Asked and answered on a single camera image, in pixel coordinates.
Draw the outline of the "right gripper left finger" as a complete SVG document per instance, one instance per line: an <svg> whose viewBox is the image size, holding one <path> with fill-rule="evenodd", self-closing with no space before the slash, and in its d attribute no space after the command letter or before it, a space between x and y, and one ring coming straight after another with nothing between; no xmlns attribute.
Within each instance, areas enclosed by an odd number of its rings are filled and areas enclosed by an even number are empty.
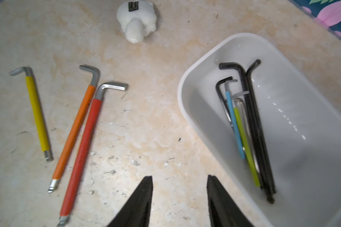
<svg viewBox="0 0 341 227"><path fill-rule="evenodd" d="M145 176L108 227L148 227L153 196L153 178Z"/></svg>

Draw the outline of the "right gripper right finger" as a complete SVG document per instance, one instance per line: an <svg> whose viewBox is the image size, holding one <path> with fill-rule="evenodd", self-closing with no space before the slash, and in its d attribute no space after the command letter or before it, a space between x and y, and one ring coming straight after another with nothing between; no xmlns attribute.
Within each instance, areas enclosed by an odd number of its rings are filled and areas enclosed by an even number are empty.
<svg viewBox="0 0 341 227"><path fill-rule="evenodd" d="M253 226L216 176L207 177L206 189L211 227Z"/></svg>

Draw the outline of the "red hex key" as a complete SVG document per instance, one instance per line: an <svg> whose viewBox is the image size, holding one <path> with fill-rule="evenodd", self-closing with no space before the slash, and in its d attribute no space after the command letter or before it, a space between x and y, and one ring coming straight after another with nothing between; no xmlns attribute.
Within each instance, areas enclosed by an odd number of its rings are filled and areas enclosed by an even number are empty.
<svg viewBox="0 0 341 227"><path fill-rule="evenodd" d="M66 190L63 200L62 208L60 211L59 227L64 227L68 221L70 214L73 210L75 199L79 190L83 170L85 168L86 160L91 145L94 129L97 124L99 113L102 106L102 99L106 89L127 91L128 84L121 82L107 82L99 86L95 98L92 101L90 113L87 118L85 129L82 135L81 143L77 153L77 157L72 170L71 178Z"/></svg>

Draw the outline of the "white storage box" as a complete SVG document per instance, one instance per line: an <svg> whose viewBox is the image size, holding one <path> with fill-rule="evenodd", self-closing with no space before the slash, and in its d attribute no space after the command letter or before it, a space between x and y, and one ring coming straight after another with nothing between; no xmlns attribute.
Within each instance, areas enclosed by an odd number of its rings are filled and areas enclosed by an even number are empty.
<svg viewBox="0 0 341 227"><path fill-rule="evenodd" d="M276 186L275 202L255 186L216 91L233 77L235 62L251 74L266 148ZM269 227L341 227L341 115L269 41L239 33L222 41L184 73L178 89L183 116L195 129L252 209Z"/></svg>

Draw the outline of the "green hex key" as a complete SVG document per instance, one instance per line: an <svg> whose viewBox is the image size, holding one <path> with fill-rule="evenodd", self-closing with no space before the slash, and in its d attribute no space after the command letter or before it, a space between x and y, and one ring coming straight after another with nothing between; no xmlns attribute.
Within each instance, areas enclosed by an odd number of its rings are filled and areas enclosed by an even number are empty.
<svg viewBox="0 0 341 227"><path fill-rule="evenodd" d="M238 129L239 129L239 134L241 136L242 150L245 153L245 157L246 157L248 166L250 168L250 171L251 171L252 178L253 178L255 186L256 187L261 187L260 180L259 180L259 177L258 177L258 173L257 173L256 167L255 167L255 162L254 162L254 159L253 159L253 156L252 156L252 152L251 152L251 149L250 149L250 146L249 146L248 138L247 138L247 135L246 135L246 130L244 129L244 126L243 126L243 123L242 123L242 119L241 119L239 110L238 110L238 108L236 107L236 104L235 104L235 99L237 97L244 96L244 95L247 95L247 94L249 94L249 91L243 91L243 92L236 93L236 94L234 94L231 97L231 101L232 101L233 111L234 111L234 114L235 114L235 117L236 117L237 126L238 126Z"/></svg>

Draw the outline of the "small silver hex key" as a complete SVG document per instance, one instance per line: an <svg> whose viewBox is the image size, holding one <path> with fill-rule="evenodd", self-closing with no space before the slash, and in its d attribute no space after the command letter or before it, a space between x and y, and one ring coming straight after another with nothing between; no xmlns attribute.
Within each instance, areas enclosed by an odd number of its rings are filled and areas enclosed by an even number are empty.
<svg viewBox="0 0 341 227"><path fill-rule="evenodd" d="M259 166L257 163L257 159L256 159L256 155L255 155L255 150L254 150L254 145L253 145L253 139L252 139L252 135L251 135L251 130L250 130L250 126L249 126L249 122L248 122L248 115L247 115L247 111L246 111L246 106L244 101L241 98L236 98L235 99L235 104L236 107L239 110L240 113L240 117L242 119L242 125L248 140L248 144L249 144L249 148L253 157L253 161L254 161L254 165L256 168L257 173L260 173L259 170Z"/></svg>

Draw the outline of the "light blue hex key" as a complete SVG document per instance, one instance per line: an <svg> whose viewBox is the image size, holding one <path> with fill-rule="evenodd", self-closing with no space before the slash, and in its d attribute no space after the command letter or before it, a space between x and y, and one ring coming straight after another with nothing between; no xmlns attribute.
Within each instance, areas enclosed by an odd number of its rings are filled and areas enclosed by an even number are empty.
<svg viewBox="0 0 341 227"><path fill-rule="evenodd" d="M237 120L236 120L236 116L235 116L235 112L234 112L234 108L233 108L233 104L232 104L231 90L230 90L229 85L228 85L229 83L232 83L232 82L237 82L237 80L229 79L224 83L226 102L227 102L227 107L229 109L230 116L232 119L232 124L233 124L233 129L234 129L234 133L235 133L235 137L236 137L236 142L238 145L238 150L239 150L241 159L245 159L245 153L243 151L242 139L240 136L240 132L239 132L239 128L237 125Z"/></svg>

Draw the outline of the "thin black hex key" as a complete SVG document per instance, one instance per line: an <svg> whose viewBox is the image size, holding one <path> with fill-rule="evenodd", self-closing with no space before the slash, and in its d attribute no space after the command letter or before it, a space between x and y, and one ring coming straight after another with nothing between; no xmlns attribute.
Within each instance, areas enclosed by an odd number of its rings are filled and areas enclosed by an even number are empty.
<svg viewBox="0 0 341 227"><path fill-rule="evenodd" d="M226 115L227 119L228 119L228 122L229 122L229 124L231 125L231 127L233 129L234 125L232 123L232 119L231 119L231 116L230 116L230 113L229 113L229 110L228 110L228 107L227 107L227 102L224 100L224 97L223 97L223 95L221 93L221 89L220 89L220 85L221 84L223 84L223 83L225 83L227 81L231 81L231 80L233 80L233 77L228 77L228 78L225 78L225 79L222 79L222 80L218 81L216 83L216 92L217 92L218 98L220 100L221 106L222 106L222 108L223 108L223 110L225 112L225 115Z"/></svg>

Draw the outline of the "medium black hex key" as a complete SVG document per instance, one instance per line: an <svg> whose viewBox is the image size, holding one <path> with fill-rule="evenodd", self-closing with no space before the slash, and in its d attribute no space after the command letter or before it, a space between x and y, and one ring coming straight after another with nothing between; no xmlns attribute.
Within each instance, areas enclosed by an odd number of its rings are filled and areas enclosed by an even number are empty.
<svg viewBox="0 0 341 227"><path fill-rule="evenodd" d="M253 108L254 108L254 115L255 115L255 119L257 121L257 132L259 134L259 138L260 138L260 144L262 147L262 158L264 161L264 169L266 171L266 178L268 179L268 183L270 185L270 189L271 189L271 193L275 194L276 193L276 189L275 189L275 183L274 183L274 178L273 178L273 174L272 174L272 170L271 170L271 165L270 165L270 160L269 160L269 156L268 156L268 151L267 151L267 146L266 146L266 142L265 142L265 138L264 138L264 133L263 133L263 129L262 129L262 124L261 124L261 119L260 119L260 115L259 115L259 109L258 109L258 105L256 102L256 96L255 96L255 92L254 92L254 88L253 88L253 81L252 81L252 72L261 64L261 60L260 59L256 59L252 65L248 68L247 72L246 72L246 78L247 78L247 82L249 84L249 90L250 90L250 95L251 95L251 99L252 99L252 103L253 103Z"/></svg>

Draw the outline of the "large black hex key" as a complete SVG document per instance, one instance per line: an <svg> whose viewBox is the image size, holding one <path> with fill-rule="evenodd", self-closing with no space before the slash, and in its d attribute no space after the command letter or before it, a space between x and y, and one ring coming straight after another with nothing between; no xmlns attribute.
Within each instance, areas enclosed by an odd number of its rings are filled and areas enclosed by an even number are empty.
<svg viewBox="0 0 341 227"><path fill-rule="evenodd" d="M241 65L234 63L234 62L220 63L219 69L220 70L229 70L229 69L237 70L239 72L243 91L249 91L250 92L249 84L248 84L247 78L246 78L246 72L247 71L245 71ZM266 171L264 169L265 163L264 163L263 158L262 158L262 147L260 144L259 134L257 132L257 129L258 129L257 128L257 121L255 119L254 108L253 108L253 103L252 103L250 93L246 96L245 101L246 101L246 111L248 114L248 122L249 122L249 126L251 129L251 135L252 135L252 139L253 139L254 150L256 152L256 159L257 159L257 163L258 163L260 174L261 174L262 187L263 187L264 192L267 196L267 201L270 204L273 204L275 202L275 200L274 200L273 194L271 193L270 185L267 181L268 179L266 178Z"/></svg>

